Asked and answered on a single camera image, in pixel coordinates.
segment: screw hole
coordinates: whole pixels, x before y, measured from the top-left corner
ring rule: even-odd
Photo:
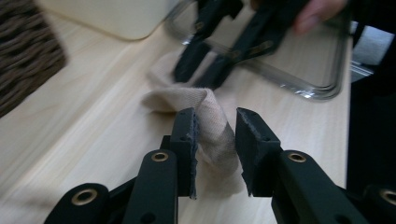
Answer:
[[[197,22],[197,23],[195,24],[195,29],[196,29],[197,31],[200,31],[200,30],[202,30],[203,28],[204,28],[204,23],[203,23],[203,22],[199,21],[199,22]]]
[[[236,59],[237,57],[239,57],[240,54],[241,54],[241,51],[234,50],[234,51],[231,52],[231,58],[232,59]]]
[[[151,159],[154,161],[166,161],[168,160],[168,154],[164,152],[157,152],[151,156]]]
[[[341,224],[350,224],[351,223],[349,218],[347,218],[346,216],[342,216],[342,215],[335,216],[335,221],[337,221],[337,223],[341,223]]]
[[[382,189],[380,191],[380,195],[388,203],[396,205],[396,192],[395,191],[392,191],[389,189]]]
[[[296,161],[296,162],[305,162],[306,161],[306,158],[298,153],[290,153],[288,157],[292,161]]]
[[[152,213],[146,213],[140,218],[140,222],[144,224],[153,223],[155,221],[155,215]]]
[[[81,206],[91,203],[98,195],[95,189],[83,189],[77,192],[72,198],[72,204]]]
[[[260,44],[260,49],[269,49],[274,45],[274,42],[271,40],[264,41]]]

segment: white container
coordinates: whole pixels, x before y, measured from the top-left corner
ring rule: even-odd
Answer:
[[[71,20],[124,39],[149,35],[179,0],[36,0]]]

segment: wood grain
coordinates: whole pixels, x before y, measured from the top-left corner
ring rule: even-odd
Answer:
[[[135,177],[143,156],[171,132],[173,115],[140,105],[147,72],[182,49],[161,25],[125,42],[48,15],[68,65],[0,119],[1,223],[42,223],[76,185],[114,189]],[[285,149],[307,152],[338,185],[345,184],[349,73],[341,93],[308,101],[239,69],[227,81],[238,106],[258,112]],[[179,223],[276,223],[269,199],[246,191],[227,196],[198,176],[198,200],[179,200]]]

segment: beige sock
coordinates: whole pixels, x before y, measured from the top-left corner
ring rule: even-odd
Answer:
[[[243,181],[239,160],[235,151],[234,133],[228,119],[234,124],[236,103],[226,87],[216,90],[220,104],[210,89],[189,87],[214,59],[209,54],[188,83],[173,83],[173,69],[178,52],[163,56],[155,63],[148,75],[153,91],[144,96],[142,104],[158,112],[177,112],[193,107],[199,125],[198,162],[203,165],[208,183],[221,191],[236,193]]]

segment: black plastic part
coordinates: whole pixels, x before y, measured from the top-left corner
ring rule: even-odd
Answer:
[[[169,150],[171,144],[171,135],[164,135],[163,140],[161,141],[160,149]]]
[[[135,181],[136,177],[110,191],[110,200],[106,211],[109,214],[107,224],[118,224],[122,222],[129,196],[134,189]]]
[[[247,192],[271,197],[276,183],[275,159],[282,151],[280,141],[256,112],[245,108],[236,112],[235,146]]]
[[[194,86],[216,89],[231,74],[237,63],[276,51],[298,12],[303,9],[307,1],[262,1],[258,11],[233,44],[230,52],[227,55],[219,55]],[[195,69],[191,68],[189,71],[191,76]]]
[[[225,16],[230,15],[235,18],[243,6],[240,0],[208,0],[201,8],[195,23],[197,28],[195,35],[203,39],[208,38]]]
[[[299,223],[299,217],[294,208],[291,198],[286,191],[282,182],[277,181],[271,205],[276,215],[276,222],[281,223]]]
[[[364,203],[370,205],[373,223],[396,223],[396,189],[389,186],[371,185],[365,189]]]
[[[277,172],[298,214],[298,220],[286,223],[368,223],[307,154],[292,150],[282,152]],[[280,191],[276,189],[274,196],[282,195],[282,189]],[[279,206],[281,204],[274,206],[276,219],[287,217],[289,211],[276,209]]]
[[[215,90],[220,87],[224,80],[233,70],[233,60],[224,55],[218,55],[205,73],[193,84],[198,88],[210,88]]]
[[[96,224],[106,223],[106,204],[109,194],[105,186],[83,184],[70,189],[56,204],[44,223],[46,224]]]
[[[195,153],[197,144],[198,120],[193,108],[180,110],[175,117],[169,150],[177,155],[178,196],[196,198]]]
[[[175,82],[187,82],[201,64],[210,46],[204,41],[211,36],[225,16],[235,18],[243,8],[240,0],[198,1],[199,14],[195,22],[196,33],[184,49],[175,67]]]
[[[270,0],[261,3],[258,11],[249,21],[244,32],[233,44],[231,52],[238,52],[238,55],[234,57],[234,63],[239,63],[247,58],[250,48],[254,46],[264,28],[269,25],[268,21],[275,16],[277,10],[284,2],[285,1]]]
[[[175,67],[175,82],[188,82],[209,51],[210,46],[195,36],[184,49]]]
[[[177,156],[154,150],[142,161],[122,223],[177,223]]]

